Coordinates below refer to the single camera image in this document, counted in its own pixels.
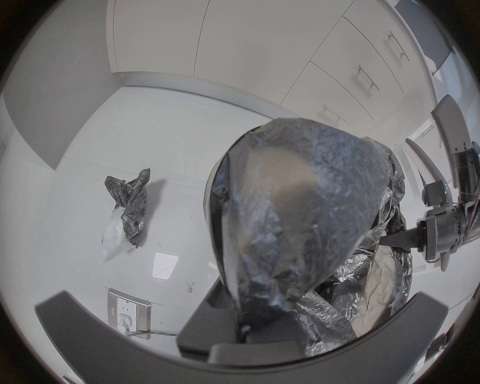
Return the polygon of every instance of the floor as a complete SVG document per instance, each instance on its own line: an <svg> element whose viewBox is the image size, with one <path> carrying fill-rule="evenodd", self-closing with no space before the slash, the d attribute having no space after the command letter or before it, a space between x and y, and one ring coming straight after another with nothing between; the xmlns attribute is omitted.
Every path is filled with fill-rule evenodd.
<svg viewBox="0 0 480 384"><path fill-rule="evenodd" d="M0 127L9 141L0 161L0 291L30 344L55 372L70 372L34 313L61 290L104 322L108 288L149 300L152 329L178 332L218 276L202 207L205 181L238 137L270 119L203 96L123 87L92 115L53 171L1 101ZM105 177L131 180L143 168L152 170L146 241L104 264L102 233L114 207ZM409 227L424 210L409 201ZM462 248L446 273L427 270L414 252L411 295L424 291L444 302L453 323L480 280L474 251L471 244ZM178 257L168 279L153 276L157 254ZM133 339L179 354L168 336Z"/></svg>

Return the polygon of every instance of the white wall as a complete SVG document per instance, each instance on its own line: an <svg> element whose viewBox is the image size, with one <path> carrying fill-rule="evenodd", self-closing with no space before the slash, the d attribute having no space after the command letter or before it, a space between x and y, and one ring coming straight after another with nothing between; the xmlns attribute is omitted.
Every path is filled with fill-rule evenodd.
<svg viewBox="0 0 480 384"><path fill-rule="evenodd" d="M121 87L111 73L107 0L64 0L25 46L3 90L16 128L52 168L88 118Z"/></svg>

